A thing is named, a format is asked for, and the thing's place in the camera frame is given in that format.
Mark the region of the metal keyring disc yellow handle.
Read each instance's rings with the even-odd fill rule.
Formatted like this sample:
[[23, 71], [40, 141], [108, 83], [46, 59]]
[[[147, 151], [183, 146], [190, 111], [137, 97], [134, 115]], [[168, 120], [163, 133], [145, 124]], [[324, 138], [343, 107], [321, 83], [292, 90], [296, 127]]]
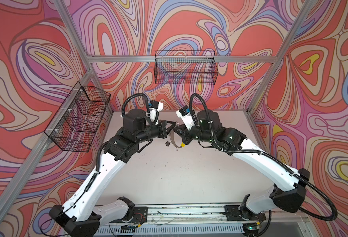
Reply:
[[168, 135], [168, 138], [169, 138], [169, 144], [171, 144], [171, 145], [173, 145], [176, 149], [182, 149], [182, 148], [184, 148], [185, 147], [185, 145], [183, 144], [183, 143], [181, 143], [181, 144], [178, 144], [178, 143], [176, 143], [176, 138], [175, 138], [175, 135], [176, 135], [176, 133], [175, 133], [175, 128], [178, 128], [179, 127], [179, 125], [176, 125], [171, 131], [170, 131], [170, 133], [169, 133], [169, 135]]

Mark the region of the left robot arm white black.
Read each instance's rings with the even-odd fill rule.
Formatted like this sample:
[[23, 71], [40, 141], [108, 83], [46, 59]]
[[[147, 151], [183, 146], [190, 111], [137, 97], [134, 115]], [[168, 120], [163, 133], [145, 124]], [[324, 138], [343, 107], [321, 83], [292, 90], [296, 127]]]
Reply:
[[155, 138], [167, 138], [175, 127], [172, 121], [160, 120], [163, 103], [148, 100], [143, 93], [127, 98], [121, 110], [122, 127], [98, 149], [96, 165], [75, 194], [63, 205], [55, 205], [49, 212], [51, 220], [64, 230], [64, 236], [92, 237], [99, 227], [113, 221], [145, 222], [141, 212], [135, 212], [135, 204], [126, 197], [96, 207], [110, 181], [127, 164], [130, 158], [141, 153], [139, 145], [149, 146]]

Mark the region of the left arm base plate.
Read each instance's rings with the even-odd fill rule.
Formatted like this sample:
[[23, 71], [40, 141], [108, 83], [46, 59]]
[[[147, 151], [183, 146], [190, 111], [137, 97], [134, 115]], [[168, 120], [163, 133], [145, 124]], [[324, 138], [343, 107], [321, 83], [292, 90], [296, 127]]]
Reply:
[[111, 221], [112, 224], [117, 223], [133, 223], [133, 224], [143, 224], [147, 221], [148, 207], [147, 206], [137, 206], [129, 209], [126, 216], [122, 219]]

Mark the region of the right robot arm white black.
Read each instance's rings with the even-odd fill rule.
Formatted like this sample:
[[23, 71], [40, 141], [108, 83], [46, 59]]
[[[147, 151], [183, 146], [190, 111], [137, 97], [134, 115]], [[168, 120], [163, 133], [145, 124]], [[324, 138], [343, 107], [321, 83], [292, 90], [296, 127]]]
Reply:
[[[239, 130], [223, 127], [218, 113], [208, 109], [205, 100], [199, 94], [191, 95], [189, 105], [180, 108], [176, 115], [183, 123], [174, 131], [181, 137], [183, 144], [188, 145], [194, 140], [198, 143], [209, 143], [208, 148], [245, 162], [272, 181], [273, 186], [266, 192], [254, 196], [246, 195], [240, 205], [241, 211], [260, 214], [279, 208], [289, 213], [302, 211], [322, 221], [334, 221], [337, 218], [335, 204], [309, 181], [308, 170], [284, 164], [259, 148]], [[331, 209], [330, 215], [322, 216], [302, 207], [307, 188], [315, 191], [326, 201]]]

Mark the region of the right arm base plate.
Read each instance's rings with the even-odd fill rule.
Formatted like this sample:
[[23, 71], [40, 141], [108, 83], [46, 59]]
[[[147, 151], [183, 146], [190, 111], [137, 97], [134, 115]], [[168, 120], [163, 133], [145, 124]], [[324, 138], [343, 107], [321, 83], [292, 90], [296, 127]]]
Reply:
[[259, 221], [263, 222], [266, 220], [264, 212], [255, 214], [247, 208], [241, 208], [239, 205], [226, 205], [224, 206], [224, 212], [221, 214], [227, 217], [228, 221]]

